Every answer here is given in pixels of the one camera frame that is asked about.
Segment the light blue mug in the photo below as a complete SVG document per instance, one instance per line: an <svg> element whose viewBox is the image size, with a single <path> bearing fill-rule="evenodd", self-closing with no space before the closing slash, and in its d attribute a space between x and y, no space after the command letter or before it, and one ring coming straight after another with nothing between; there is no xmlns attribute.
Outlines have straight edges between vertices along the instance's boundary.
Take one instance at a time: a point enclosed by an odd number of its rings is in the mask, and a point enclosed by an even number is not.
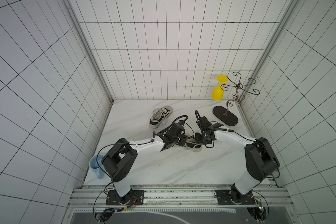
<svg viewBox="0 0 336 224"><path fill-rule="evenodd" d="M89 167L95 173L98 179L102 179L105 176L105 169L102 164L103 157L103 155L97 154L89 161Z"/></svg>

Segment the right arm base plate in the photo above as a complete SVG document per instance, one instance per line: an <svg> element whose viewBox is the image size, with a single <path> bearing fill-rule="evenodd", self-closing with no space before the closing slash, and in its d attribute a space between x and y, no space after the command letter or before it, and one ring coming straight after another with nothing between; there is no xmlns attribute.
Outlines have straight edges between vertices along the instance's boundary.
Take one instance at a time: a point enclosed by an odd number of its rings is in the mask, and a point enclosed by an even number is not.
<svg viewBox="0 0 336 224"><path fill-rule="evenodd" d="M216 190L214 192L219 205L255 205L256 201L252 198L252 191L241 195L238 191Z"/></svg>

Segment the black white sneaker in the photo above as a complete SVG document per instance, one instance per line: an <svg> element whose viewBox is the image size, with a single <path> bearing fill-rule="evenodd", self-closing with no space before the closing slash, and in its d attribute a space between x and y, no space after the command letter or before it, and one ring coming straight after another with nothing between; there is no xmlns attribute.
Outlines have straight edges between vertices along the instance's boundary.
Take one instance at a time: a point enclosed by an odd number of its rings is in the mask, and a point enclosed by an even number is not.
<svg viewBox="0 0 336 224"><path fill-rule="evenodd" d="M193 152L200 152L202 150L202 145L197 144L193 139L186 140L184 147Z"/></svg>
<svg viewBox="0 0 336 224"><path fill-rule="evenodd" d="M173 113L173 108L167 105L155 109L152 113L153 114L150 118L149 126L152 129L156 129Z"/></svg>

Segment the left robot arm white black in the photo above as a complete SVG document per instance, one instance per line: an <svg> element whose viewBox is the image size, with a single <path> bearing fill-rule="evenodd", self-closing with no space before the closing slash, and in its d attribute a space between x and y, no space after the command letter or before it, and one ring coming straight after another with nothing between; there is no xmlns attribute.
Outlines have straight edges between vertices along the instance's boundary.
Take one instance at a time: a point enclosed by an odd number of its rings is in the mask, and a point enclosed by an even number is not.
<svg viewBox="0 0 336 224"><path fill-rule="evenodd" d="M169 149L185 137L185 128L182 123L174 123L154 134L151 139L141 141L119 139L101 160L119 197L124 198L132 191L126 176L138 156Z"/></svg>

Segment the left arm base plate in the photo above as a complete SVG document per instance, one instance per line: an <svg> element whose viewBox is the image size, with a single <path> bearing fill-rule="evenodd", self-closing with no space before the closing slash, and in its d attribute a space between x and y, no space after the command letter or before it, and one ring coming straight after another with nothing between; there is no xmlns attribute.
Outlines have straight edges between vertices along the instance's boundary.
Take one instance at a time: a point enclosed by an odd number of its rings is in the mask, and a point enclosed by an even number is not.
<svg viewBox="0 0 336 224"><path fill-rule="evenodd" d="M115 190L108 191L106 205L114 206L133 206L133 205L143 205L144 200L143 190L131 190L123 197L120 197Z"/></svg>

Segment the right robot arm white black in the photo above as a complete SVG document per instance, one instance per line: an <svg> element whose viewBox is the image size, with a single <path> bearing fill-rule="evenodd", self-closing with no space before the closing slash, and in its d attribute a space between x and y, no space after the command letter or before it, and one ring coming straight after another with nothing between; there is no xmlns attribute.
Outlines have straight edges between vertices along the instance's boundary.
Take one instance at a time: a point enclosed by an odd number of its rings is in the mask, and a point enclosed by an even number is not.
<svg viewBox="0 0 336 224"><path fill-rule="evenodd" d="M195 134L196 144L213 147L215 141L221 141L241 150L245 155L246 172L231 186L230 191L231 198L236 202L279 169L279 161L267 139L245 137L223 124L212 124L206 117L200 116L198 111L195 111L195 115L200 129Z"/></svg>

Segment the yellow plastic wine glass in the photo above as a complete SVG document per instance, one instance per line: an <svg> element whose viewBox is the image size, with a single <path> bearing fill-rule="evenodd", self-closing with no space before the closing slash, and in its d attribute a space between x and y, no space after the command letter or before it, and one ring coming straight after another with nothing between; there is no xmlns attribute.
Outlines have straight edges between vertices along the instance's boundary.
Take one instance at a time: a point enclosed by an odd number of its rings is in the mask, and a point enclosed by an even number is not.
<svg viewBox="0 0 336 224"><path fill-rule="evenodd" d="M218 85L213 89L211 98L216 101L220 101L223 98L224 95L224 89L222 88L222 85L225 84L227 81L229 81L229 78L224 75L218 75L217 76Z"/></svg>

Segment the aluminium rail frame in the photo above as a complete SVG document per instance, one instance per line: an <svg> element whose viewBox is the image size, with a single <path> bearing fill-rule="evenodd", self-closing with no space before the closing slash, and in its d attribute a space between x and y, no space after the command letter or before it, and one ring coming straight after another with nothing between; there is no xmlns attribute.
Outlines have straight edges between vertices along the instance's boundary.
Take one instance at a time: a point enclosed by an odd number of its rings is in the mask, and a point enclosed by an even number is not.
<svg viewBox="0 0 336 224"><path fill-rule="evenodd" d="M121 212L228 212L247 215L257 223L277 223L279 219L291 224L301 220L285 188L263 184L249 193L240 204L230 199L229 185L134 185L132 192L121 199L112 187L84 186L74 189L69 200L64 224L73 222L77 213L87 213L95 223L102 223L107 211Z"/></svg>

